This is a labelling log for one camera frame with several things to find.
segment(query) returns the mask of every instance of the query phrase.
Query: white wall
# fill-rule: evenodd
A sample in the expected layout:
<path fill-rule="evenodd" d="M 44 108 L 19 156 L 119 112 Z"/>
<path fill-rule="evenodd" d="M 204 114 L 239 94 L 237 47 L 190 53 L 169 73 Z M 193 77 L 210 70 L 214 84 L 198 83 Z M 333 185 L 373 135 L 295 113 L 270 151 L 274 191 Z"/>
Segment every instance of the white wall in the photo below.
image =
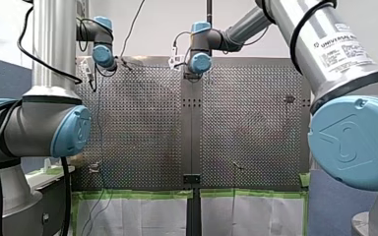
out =
<path fill-rule="evenodd" d="M 112 19 L 115 29 L 115 53 L 120 54 L 122 43 L 140 0 L 89 0 L 91 16 L 105 15 Z M 349 23 L 372 57 L 378 62 L 378 1 L 341 0 L 339 11 Z M 225 30 L 255 5 L 253 0 L 214 1 L 214 27 Z M 171 42 L 192 23 L 206 19 L 206 0 L 147 0 L 125 55 L 169 55 Z M 187 48 L 189 40 L 179 41 L 179 48 Z M 288 48 L 276 27 L 258 43 L 229 56 L 288 57 Z"/>
<path fill-rule="evenodd" d="M 120 54 L 122 43 L 140 0 L 89 0 L 91 16 L 103 15 L 114 23 L 115 54 Z M 340 0 L 339 11 L 354 33 L 378 62 L 378 0 Z M 225 30 L 254 6 L 253 0 L 215 0 L 214 27 Z M 0 60 L 31 66 L 31 61 L 19 52 L 16 40 L 21 31 L 24 14 L 29 4 L 21 0 L 0 0 Z M 192 24 L 206 19 L 206 0 L 147 0 L 125 55 L 170 55 L 174 37 Z M 26 35 L 24 46 L 31 50 L 32 35 Z M 179 40 L 184 52 L 189 45 L 187 35 Z M 288 57 L 288 49 L 276 27 L 258 43 L 228 56 Z"/>
<path fill-rule="evenodd" d="M 104 15 L 114 22 L 115 53 L 122 43 L 140 5 L 140 0 L 90 0 L 91 16 Z M 255 6 L 254 0 L 215 0 L 214 28 L 227 29 Z M 170 55 L 171 44 L 178 33 L 190 30 L 194 22 L 206 20 L 206 0 L 147 0 L 135 24 L 125 55 Z M 189 46 L 188 35 L 178 44 L 182 52 Z M 276 27 L 262 41 L 231 56 L 288 57 L 288 48 Z"/>

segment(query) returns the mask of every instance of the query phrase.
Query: gray panel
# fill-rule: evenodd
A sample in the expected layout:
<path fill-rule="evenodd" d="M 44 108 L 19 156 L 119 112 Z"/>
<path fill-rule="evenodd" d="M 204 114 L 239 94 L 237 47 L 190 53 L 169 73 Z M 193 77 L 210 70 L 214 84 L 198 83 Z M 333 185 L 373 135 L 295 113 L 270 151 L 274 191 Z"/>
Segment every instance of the gray panel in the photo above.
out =
<path fill-rule="evenodd" d="M 203 80 L 204 188 L 299 189 L 302 80 L 286 59 L 216 60 Z"/>
<path fill-rule="evenodd" d="M 165 63 L 158 58 L 151 63 Z M 93 113 L 92 133 L 84 151 L 86 165 L 102 161 L 105 188 L 182 189 L 181 92 L 179 72 L 162 66 L 119 67 L 101 86 L 100 125 L 103 159 L 97 127 L 97 93 L 88 84 L 78 89 Z M 87 167 L 75 180 L 78 190 L 102 187 Z"/>

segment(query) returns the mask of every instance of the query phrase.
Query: black clamp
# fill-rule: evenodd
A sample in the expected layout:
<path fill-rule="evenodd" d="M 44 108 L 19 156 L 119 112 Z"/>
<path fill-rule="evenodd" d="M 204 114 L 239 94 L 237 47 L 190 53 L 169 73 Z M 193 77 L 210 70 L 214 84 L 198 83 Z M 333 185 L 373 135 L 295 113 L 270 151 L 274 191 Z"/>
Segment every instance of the black clamp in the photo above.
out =
<path fill-rule="evenodd" d="M 184 184 L 200 184 L 201 175 L 200 174 L 185 174 L 183 175 Z"/>

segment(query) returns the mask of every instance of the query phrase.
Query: white paper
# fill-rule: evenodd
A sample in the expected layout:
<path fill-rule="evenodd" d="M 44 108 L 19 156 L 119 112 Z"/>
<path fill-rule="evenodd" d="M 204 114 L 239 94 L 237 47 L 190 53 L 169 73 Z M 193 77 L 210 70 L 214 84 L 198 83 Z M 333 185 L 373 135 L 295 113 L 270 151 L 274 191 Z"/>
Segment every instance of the white paper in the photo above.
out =
<path fill-rule="evenodd" d="M 15 40 L 0 39 L 0 60 L 21 66 L 21 51 Z"/>
<path fill-rule="evenodd" d="M 16 40 L 20 36 L 18 20 L 12 17 L 0 16 L 0 39 Z"/>

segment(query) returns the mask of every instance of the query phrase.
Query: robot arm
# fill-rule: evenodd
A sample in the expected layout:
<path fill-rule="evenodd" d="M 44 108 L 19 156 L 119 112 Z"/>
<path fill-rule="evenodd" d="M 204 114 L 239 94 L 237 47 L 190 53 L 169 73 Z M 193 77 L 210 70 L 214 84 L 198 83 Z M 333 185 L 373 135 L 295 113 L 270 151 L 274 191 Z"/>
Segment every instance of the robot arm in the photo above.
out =
<path fill-rule="evenodd" d="M 248 38 L 275 23 L 293 65 L 315 95 L 308 139 L 314 157 L 337 180 L 378 191 L 378 65 L 340 18 L 337 1 L 256 2 L 261 9 L 225 32 L 207 23 L 193 25 L 186 78 L 200 78 L 211 68 L 208 50 L 240 50 Z"/>
<path fill-rule="evenodd" d="M 209 71 L 212 66 L 212 59 L 208 55 L 210 50 L 237 52 L 241 50 L 245 41 L 270 24 L 259 7 L 252 9 L 226 31 L 211 29 L 211 25 L 207 22 L 193 24 L 190 59 L 185 76 L 202 77 L 202 74 Z"/>
<path fill-rule="evenodd" d="M 76 7 L 76 0 L 33 1 L 33 57 L 46 66 L 33 61 L 31 89 L 22 101 L 0 100 L 0 218 L 4 219 L 0 229 L 3 225 L 4 235 L 42 234 L 41 194 L 31 193 L 20 157 L 75 155 L 91 131 L 91 113 L 76 95 L 75 81 L 48 66 L 75 75 L 76 41 L 86 40 L 94 42 L 93 58 L 101 68 L 116 69 L 110 20 L 77 24 Z"/>

